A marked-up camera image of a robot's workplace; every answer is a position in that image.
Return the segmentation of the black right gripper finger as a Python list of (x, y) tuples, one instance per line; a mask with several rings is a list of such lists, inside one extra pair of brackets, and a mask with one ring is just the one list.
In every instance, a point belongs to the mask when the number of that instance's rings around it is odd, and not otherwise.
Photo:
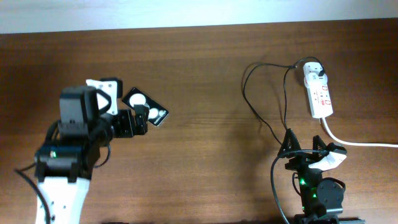
[(301, 149), (299, 141), (292, 129), (287, 129), (277, 155), (279, 157), (294, 157)]
[(315, 153), (324, 153), (326, 151), (326, 144), (319, 135), (313, 137), (312, 150)]

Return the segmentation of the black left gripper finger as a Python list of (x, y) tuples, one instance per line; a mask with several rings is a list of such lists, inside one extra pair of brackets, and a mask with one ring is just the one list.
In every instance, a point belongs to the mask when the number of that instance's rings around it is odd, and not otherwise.
[(117, 83), (117, 98), (121, 98), (123, 96), (123, 81), (116, 78), (116, 77), (108, 77), (108, 78), (101, 78), (100, 81), (102, 82), (110, 82), (115, 81)]
[(134, 105), (135, 111), (135, 135), (145, 135), (147, 132), (147, 120), (149, 117), (149, 108), (145, 105)]

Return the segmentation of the black smartphone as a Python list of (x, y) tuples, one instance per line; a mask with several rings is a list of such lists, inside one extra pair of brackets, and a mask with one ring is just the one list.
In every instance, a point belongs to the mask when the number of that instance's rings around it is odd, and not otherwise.
[(149, 110), (148, 122), (153, 126), (159, 127), (169, 115), (169, 110), (153, 100), (148, 94), (140, 89), (133, 87), (123, 98), (122, 102), (130, 107), (135, 113), (140, 106), (145, 106)]

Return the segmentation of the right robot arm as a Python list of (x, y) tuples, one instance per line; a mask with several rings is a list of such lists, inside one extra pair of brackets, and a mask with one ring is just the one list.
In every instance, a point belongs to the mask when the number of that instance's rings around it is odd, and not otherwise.
[(288, 159), (285, 169), (293, 172), (292, 179), (302, 204), (302, 213), (293, 217), (294, 223), (365, 223), (358, 217), (340, 218), (346, 184), (323, 173), (337, 168), (347, 156), (343, 146), (325, 144), (320, 136), (312, 140), (311, 149), (302, 149), (291, 129), (285, 132), (280, 150), (272, 163), (271, 174), (279, 159)]

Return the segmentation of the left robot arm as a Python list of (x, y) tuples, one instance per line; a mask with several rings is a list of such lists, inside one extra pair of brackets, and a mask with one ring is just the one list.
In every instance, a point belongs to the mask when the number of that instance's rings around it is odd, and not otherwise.
[(149, 106), (135, 93), (128, 110), (119, 110), (121, 81), (70, 86), (60, 94), (60, 119), (51, 125), (35, 153), (36, 223), (79, 223), (92, 173), (102, 147), (114, 138), (147, 132)]

